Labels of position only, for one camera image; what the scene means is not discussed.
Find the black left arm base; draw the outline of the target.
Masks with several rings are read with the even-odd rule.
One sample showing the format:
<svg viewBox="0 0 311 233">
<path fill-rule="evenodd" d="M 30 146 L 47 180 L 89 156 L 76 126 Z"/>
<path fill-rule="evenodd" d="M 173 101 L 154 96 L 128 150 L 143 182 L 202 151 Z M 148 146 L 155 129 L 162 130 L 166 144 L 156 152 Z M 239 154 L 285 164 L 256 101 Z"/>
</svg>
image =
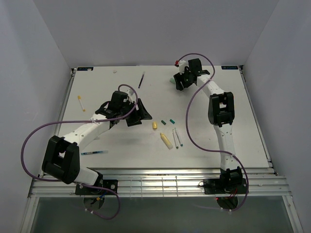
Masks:
<svg viewBox="0 0 311 233">
<path fill-rule="evenodd" d="M 102 180 L 98 184 L 95 184 L 96 188 L 89 188 L 83 185 L 76 185 L 75 194 L 80 196 L 90 196 L 90 195 L 114 195 L 118 192 L 118 180 Z"/>
</svg>

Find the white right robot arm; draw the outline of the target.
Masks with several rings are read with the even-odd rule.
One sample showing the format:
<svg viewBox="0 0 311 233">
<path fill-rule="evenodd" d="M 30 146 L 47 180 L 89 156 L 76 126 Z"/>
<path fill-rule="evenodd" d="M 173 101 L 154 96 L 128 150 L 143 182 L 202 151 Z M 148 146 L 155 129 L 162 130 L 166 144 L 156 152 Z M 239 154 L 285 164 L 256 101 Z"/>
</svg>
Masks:
<svg viewBox="0 0 311 233">
<path fill-rule="evenodd" d="M 203 91 L 208 97 L 207 117 L 216 132 L 219 149 L 206 149 L 205 151 L 217 152 L 220 154 L 221 174 L 216 184 L 222 191 L 230 193 L 241 185 L 243 181 L 241 166 L 235 158 L 235 148 L 232 136 L 232 124 L 235 118 L 234 95 L 232 92 L 222 90 L 212 80 L 215 75 L 215 68 L 212 68 L 212 74 L 209 71 L 204 70 L 202 68 L 202 63 L 198 58 L 188 61 L 179 59 L 175 62 L 175 66 L 179 69 L 179 72 L 173 76 L 177 90 L 182 91 L 185 88 L 190 87 L 192 84 L 195 84 L 198 87 L 187 106 L 185 121 L 186 132 L 189 139 L 201 150 L 205 149 L 198 146 L 191 138 L 188 119 L 190 106 L 199 91 Z"/>
</svg>

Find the dark purple pen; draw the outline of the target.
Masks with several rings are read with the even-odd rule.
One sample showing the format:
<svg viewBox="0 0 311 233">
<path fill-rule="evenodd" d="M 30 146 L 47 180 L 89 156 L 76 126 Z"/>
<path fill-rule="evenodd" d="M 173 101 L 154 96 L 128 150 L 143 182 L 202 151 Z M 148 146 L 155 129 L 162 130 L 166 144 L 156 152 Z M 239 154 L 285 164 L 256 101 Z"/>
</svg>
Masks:
<svg viewBox="0 0 311 233">
<path fill-rule="evenodd" d="M 138 89 L 140 89 L 144 77 L 145 77 L 145 71 L 143 71 L 143 73 L 142 73 L 141 79 L 140 79 L 139 84 L 138 84 Z"/>
</svg>

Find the yellow capped white marker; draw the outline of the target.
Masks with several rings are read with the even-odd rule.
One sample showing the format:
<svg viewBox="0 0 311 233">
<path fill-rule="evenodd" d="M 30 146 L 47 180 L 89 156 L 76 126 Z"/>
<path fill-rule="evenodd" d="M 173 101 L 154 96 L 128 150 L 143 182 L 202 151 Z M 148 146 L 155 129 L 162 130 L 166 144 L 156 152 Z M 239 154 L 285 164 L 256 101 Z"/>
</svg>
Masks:
<svg viewBox="0 0 311 233">
<path fill-rule="evenodd" d="M 78 101 L 79 101 L 79 103 L 80 103 L 80 106 L 81 106 L 81 108 L 82 108 L 82 111 L 83 112 L 85 112 L 86 111 L 86 109 L 84 108 L 84 106 L 83 106 L 83 102 L 82 102 L 82 99 L 81 99 L 81 96 L 80 95 L 78 95 Z"/>
</svg>

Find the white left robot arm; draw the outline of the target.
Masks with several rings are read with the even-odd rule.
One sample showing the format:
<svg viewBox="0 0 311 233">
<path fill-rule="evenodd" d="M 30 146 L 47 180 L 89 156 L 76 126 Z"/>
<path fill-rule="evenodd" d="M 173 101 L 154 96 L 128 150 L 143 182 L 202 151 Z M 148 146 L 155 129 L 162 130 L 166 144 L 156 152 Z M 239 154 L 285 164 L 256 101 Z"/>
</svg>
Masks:
<svg viewBox="0 0 311 233">
<path fill-rule="evenodd" d="M 51 137 L 42 170 L 65 184 L 84 183 L 92 194 L 100 193 L 103 189 L 100 173 L 80 164 L 81 151 L 122 119 L 129 127 L 152 119 L 141 99 L 133 100 L 133 94 L 131 91 L 115 91 L 111 100 L 95 111 L 89 123 L 62 137 Z"/>
</svg>

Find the yellow highlighter pen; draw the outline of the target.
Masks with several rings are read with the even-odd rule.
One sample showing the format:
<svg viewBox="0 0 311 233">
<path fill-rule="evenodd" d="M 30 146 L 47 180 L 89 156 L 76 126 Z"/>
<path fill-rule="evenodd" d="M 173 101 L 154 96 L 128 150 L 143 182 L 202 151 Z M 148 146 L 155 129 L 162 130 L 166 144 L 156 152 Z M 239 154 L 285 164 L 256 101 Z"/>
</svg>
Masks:
<svg viewBox="0 0 311 233">
<path fill-rule="evenodd" d="M 162 141 L 164 142 L 164 144 L 167 146 L 168 149 L 173 148 L 173 145 L 171 144 L 171 142 L 169 141 L 169 139 L 166 137 L 165 134 L 160 133 L 160 138 L 162 139 Z"/>
</svg>

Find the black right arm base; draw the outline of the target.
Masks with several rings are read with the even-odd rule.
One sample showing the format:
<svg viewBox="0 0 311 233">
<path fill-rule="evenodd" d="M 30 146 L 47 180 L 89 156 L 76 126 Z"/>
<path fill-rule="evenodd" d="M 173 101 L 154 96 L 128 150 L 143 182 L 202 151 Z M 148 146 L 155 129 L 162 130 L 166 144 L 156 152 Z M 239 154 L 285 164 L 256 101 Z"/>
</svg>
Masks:
<svg viewBox="0 0 311 233">
<path fill-rule="evenodd" d="M 245 194 L 247 191 L 246 179 L 233 185 L 225 185 L 220 179 L 204 179 L 198 186 L 204 189 L 205 194 Z"/>
</svg>

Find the teal capped white marker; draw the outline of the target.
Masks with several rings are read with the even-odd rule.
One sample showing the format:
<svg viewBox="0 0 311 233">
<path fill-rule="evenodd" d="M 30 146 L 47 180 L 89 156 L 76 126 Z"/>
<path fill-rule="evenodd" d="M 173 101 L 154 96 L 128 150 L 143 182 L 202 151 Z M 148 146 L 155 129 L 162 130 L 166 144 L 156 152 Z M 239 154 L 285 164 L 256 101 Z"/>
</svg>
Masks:
<svg viewBox="0 0 311 233">
<path fill-rule="evenodd" d="M 172 135 L 173 135 L 174 146 L 175 146 L 176 149 L 178 149 L 179 146 L 178 146 L 177 137 L 176 137 L 174 129 L 172 129 Z"/>
</svg>

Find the green capped white marker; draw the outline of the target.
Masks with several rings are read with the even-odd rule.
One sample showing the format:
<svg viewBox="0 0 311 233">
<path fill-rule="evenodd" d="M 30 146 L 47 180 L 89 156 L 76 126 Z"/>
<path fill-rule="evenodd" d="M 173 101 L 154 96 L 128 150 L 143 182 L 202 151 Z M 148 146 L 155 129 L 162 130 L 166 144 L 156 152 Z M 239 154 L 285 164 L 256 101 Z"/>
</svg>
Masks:
<svg viewBox="0 0 311 233">
<path fill-rule="evenodd" d="M 181 140 L 181 138 L 180 138 L 180 135 L 179 135 L 179 132 L 178 132 L 177 128 L 175 128 L 174 131 L 175 131 L 175 134 L 176 134 L 178 143 L 179 143 L 179 145 L 182 147 L 182 146 L 183 146 L 183 142 L 182 142 L 182 140 Z"/>
</svg>

